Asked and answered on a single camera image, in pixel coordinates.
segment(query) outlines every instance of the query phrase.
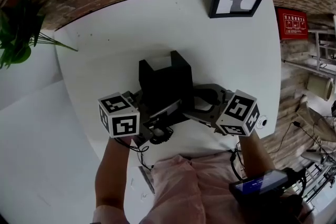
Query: white table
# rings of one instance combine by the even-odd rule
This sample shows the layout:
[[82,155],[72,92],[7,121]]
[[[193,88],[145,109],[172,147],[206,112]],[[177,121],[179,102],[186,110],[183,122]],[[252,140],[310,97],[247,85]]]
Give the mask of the white table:
[[[258,98],[261,115],[268,117],[258,134],[274,132],[281,61],[273,1],[262,0],[252,18],[210,19],[207,13],[203,0],[127,0],[55,32],[57,40],[79,50],[57,48],[58,59],[78,119],[99,158],[108,134],[99,119],[97,99],[138,91],[139,60],[168,56],[171,50],[191,65],[195,83],[217,83]],[[178,153],[207,155],[237,143],[237,137],[214,134],[191,120],[173,130],[168,142],[150,144],[146,164]],[[134,152],[129,165],[139,165]]]

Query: black cable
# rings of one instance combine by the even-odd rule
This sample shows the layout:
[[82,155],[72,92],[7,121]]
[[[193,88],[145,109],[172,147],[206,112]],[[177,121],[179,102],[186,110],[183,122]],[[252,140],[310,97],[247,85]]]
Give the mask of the black cable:
[[281,149],[283,140],[285,139],[285,136],[286,136],[286,134],[288,133],[289,128],[291,127],[292,124],[293,124],[293,122],[291,122],[291,123],[289,124],[287,131],[285,132],[284,136],[282,137],[282,140],[281,140],[281,143],[280,143],[280,146],[279,146],[278,150],[277,150],[277,151],[274,151],[274,152],[270,152],[269,154],[277,153],[277,152]]
[[174,130],[173,129],[171,129],[169,126],[168,127],[166,127],[167,129],[170,129],[170,134],[173,134],[174,133]]
[[120,138],[115,138],[114,140],[117,141],[119,144],[123,145],[124,147],[127,147],[127,148],[129,148],[130,150],[137,152],[139,162],[142,164],[143,167],[145,167],[145,168],[147,168],[149,171],[151,171],[151,169],[148,168],[148,167],[145,165],[144,161],[143,161],[143,153],[146,152],[146,151],[149,149],[149,146],[145,146],[143,149],[140,149],[138,146],[131,146],[131,145],[128,145],[127,143],[125,143],[125,142],[124,142],[122,139],[120,139]]
[[[319,122],[320,119],[324,119],[324,118],[335,118],[335,116],[322,116],[321,118],[319,118],[319,119],[316,121],[316,123],[314,123],[314,125],[313,125],[313,134],[314,134],[314,136],[315,136],[315,130],[314,130],[315,125],[318,124],[318,122]],[[336,146],[333,148],[333,150],[332,150],[331,153],[333,153],[335,150],[336,150]]]
[[234,161],[235,161],[235,159],[236,159],[236,149],[235,149],[235,151],[229,150],[229,152],[232,153],[232,154],[231,154],[231,157],[230,157],[230,162],[231,162],[231,168],[232,168],[232,171],[234,172],[234,174],[236,175],[236,177],[238,178],[239,181],[240,181],[240,180],[243,180],[243,179],[241,178],[241,176],[237,173],[236,168],[235,168],[235,165],[234,165]]
[[322,145],[314,137],[312,137],[309,133],[307,133],[300,125],[299,125],[299,127],[320,147],[320,149],[322,149],[325,152],[325,154],[328,157],[330,157],[336,163],[334,158],[332,156],[330,156],[330,154],[328,152],[325,151],[325,149],[322,147]]
[[307,186],[307,178],[306,178],[306,175],[302,176],[300,178],[300,181],[302,183],[302,190],[299,194],[300,197],[302,197],[303,193],[305,192],[304,190],[306,189],[306,186]]
[[238,159],[239,159],[239,161],[240,161],[240,164],[241,164],[241,166],[243,167],[243,169],[245,170],[245,165],[243,164],[242,159],[240,158],[240,154],[239,154],[239,150],[238,150],[238,144],[240,144],[240,142],[238,142],[238,143],[236,144],[235,152],[237,152],[237,155],[238,155]]

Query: plant leaf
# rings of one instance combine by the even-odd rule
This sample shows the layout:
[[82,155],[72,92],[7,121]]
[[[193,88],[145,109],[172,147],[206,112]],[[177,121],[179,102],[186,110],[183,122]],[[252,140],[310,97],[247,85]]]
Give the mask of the plant leaf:
[[7,34],[8,36],[14,36],[15,31],[11,28],[9,19],[2,10],[0,11],[0,29],[4,34]]
[[29,58],[30,54],[32,54],[30,47],[23,48],[17,56],[12,59],[12,63],[22,63]]
[[3,51],[3,54],[1,55],[0,58],[0,69],[5,65],[10,67],[11,63],[12,63],[12,57],[13,57],[13,49],[5,49]]
[[10,42],[2,42],[0,44],[0,49],[9,49],[10,47],[12,47],[13,45]]
[[33,37],[34,29],[36,28],[37,13],[40,6],[32,3],[30,0],[21,0],[11,11],[10,22],[15,28],[16,38],[20,44],[27,47]]
[[34,47],[37,44],[38,36],[41,31],[42,23],[45,18],[45,15],[36,16],[33,24],[33,35],[34,35]]
[[67,49],[69,49],[69,50],[73,50],[73,51],[78,51],[78,50],[76,50],[76,49],[74,49],[74,48],[71,48],[71,47],[69,47],[69,46],[67,46],[67,45],[64,45],[63,43],[58,42],[58,41],[56,41],[56,40],[54,40],[54,39],[53,39],[53,41],[55,42],[55,45],[56,45],[56,46],[64,47],[64,48],[67,48]]
[[9,32],[13,36],[16,36],[16,32],[18,30],[18,25],[19,25],[19,21],[18,21],[19,19],[18,19],[15,9],[9,8],[9,7],[3,7],[1,11],[4,14],[4,16],[8,18],[8,24],[10,26]]
[[10,43],[14,45],[14,58],[20,53],[21,50],[25,47],[29,47],[28,42],[24,42],[17,33],[14,40],[12,40]]
[[4,32],[2,29],[0,30],[0,41],[1,43],[8,43],[15,39],[15,36]]

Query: red sign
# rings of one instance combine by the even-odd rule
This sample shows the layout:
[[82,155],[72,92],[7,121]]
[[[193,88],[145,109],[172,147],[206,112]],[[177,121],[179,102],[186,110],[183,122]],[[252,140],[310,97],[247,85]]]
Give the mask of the red sign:
[[304,12],[277,8],[280,39],[308,39],[307,16]]

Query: white cube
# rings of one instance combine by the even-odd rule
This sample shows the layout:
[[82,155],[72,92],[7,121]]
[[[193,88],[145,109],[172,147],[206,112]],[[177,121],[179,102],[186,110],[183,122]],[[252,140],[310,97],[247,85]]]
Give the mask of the white cube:
[[250,136],[259,116],[257,99],[237,90],[216,125],[225,134]]
[[120,93],[98,100],[100,121],[110,137],[138,135],[140,112]]

